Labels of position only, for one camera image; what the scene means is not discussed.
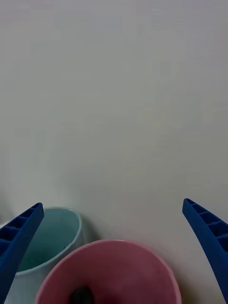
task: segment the pink plastic bowl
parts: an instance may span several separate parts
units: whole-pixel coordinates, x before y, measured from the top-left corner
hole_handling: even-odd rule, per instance
[[[46,277],[36,304],[69,304],[87,285],[95,304],[181,304],[171,269],[149,248],[121,240],[100,240],[76,249]]]

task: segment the bowl rim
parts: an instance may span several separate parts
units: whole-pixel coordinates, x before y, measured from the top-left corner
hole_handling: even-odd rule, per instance
[[[74,213],[77,216],[79,226],[78,226],[78,230],[77,230],[76,236],[74,237],[74,239],[72,240],[72,242],[70,244],[68,244],[67,247],[64,248],[62,251],[60,251],[56,256],[54,256],[53,258],[49,259],[47,262],[45,262],[43,264],[40,264],[40,265],[38,265],[38,266],[36,266],[34,268],[16,272],[15,277],[20,277],[20,276],[25,276],[25,275],[28,275],[28,274],[32,274],[33,272],[35,272],[35,271],[37,271],[39,269],[45,268],[47,265],[49,265],[54,260],[56,260],[58,257],[60,257],[62,254],[64,254],[72,246],[72,244],[75,243],[76,239],[78,238],[79,234],[81,233],[81,230],[82,230],[82,218],[81,218],[81,216],[80,216],[79,213],[77,213],[76,211],[74,211],[74,210],[72,210],[70,208],[64,208],[64,207],[45,208],[44,212],[46,212],[46,211],[52,211],[52,210],[67,210],[67,211],[71,211],[72,213]]]

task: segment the white surface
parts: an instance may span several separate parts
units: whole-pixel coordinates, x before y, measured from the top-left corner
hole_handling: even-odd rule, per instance
[[[228,221],[226,0],[2,0],[0,213],[86,214],[224,303],[181,213]]]

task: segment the light blue cup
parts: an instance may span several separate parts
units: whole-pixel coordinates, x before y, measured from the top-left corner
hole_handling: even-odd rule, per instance
[[[34,304],[36,293],[51,269],[84,244],[82,220],[78,213],[66,208],[46,209],[5,304]]]

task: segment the pink bowl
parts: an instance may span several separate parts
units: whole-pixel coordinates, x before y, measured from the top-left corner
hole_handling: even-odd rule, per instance
[[[171,269],[149,248],[121,240],[100,240],[76,249],[46,277],[36,304],[69,304],[87,285],[95,304],[181,304]]]

